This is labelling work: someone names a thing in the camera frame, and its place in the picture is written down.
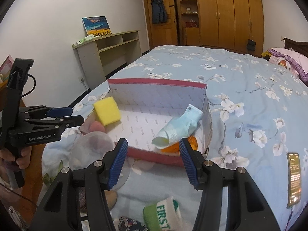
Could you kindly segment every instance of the finger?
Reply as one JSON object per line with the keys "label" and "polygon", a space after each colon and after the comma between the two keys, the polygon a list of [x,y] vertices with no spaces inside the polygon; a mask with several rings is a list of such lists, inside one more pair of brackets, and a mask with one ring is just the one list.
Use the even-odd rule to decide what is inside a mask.
{"label": "finger", "polygon": [[32,147],[29,146],[29,147],[25,147],[21,150],[20,154],[22,157],[25,157],[25,156],[30,156],[31,155],[31,150],[32,150]]}
{"label": "finger", "polygon": [[0,157],[7,161],[15,161],[15,157],[6,148],[0,150]]}
{"label": "finger", "polygon": [[21,157],[16,160],[20,169],[25,169],[30,165],[30,157]]}

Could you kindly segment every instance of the yellow sponge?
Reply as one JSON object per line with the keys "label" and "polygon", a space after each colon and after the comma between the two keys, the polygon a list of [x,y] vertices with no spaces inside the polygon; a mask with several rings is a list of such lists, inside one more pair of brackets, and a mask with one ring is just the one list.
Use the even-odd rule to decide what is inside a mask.
{"label": "yellow sponge", "polygon": [[121,119],[121,114],[113,97],[107,97],[94,103],[94,109],[100,122],[106,126]]}

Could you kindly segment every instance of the dark puffer jacket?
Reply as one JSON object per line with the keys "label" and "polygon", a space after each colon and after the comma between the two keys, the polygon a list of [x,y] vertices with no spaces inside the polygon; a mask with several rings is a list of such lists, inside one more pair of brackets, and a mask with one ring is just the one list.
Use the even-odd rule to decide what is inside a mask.
{"label": "dark puffer jacket", "polygon": [[165,23],[168,21],[163,0],[152,0],[152,23]]}

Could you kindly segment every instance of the pillow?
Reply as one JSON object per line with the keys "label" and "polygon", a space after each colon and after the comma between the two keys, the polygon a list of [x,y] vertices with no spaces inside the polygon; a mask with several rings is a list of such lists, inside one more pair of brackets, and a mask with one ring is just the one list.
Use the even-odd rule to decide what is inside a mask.
{"label": "pillow", "polygon": [[289,63],[284,57],[277,57],[277,56],[271,55],[269,62],[272,63],[272,64],[276,64],[276,65],[279,65],[279,66],[286,68],[294,76],[296,76],[298,78],[299,73],[296,71],[294,65]]}
{"label": "pillow", "polygon": [[284,57],[285,60],[294,66],[302,80],[308,81],[308,58],[306,56],[284,48],[272,48],[268,51],[276,57]]}

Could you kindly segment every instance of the wall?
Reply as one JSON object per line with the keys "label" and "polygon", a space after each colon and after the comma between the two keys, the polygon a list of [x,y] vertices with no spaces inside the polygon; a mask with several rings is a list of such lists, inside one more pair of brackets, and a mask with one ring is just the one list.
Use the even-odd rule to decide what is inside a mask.
{"label": "wall", "polygon": [[281,37],[308,42],[308,22],[294,0],[262,0],[264,46],[284,47]]}
{"label": "wall", "polygon": [[81,18],[101,15],[113,33],[140,30],[141,51],[149,49],[143,0],[15,0],[0,24],[0,62],[8,54],[35,59],[37,87],[26,105],[68,106],[85,91],[71,45],[86,36]]}

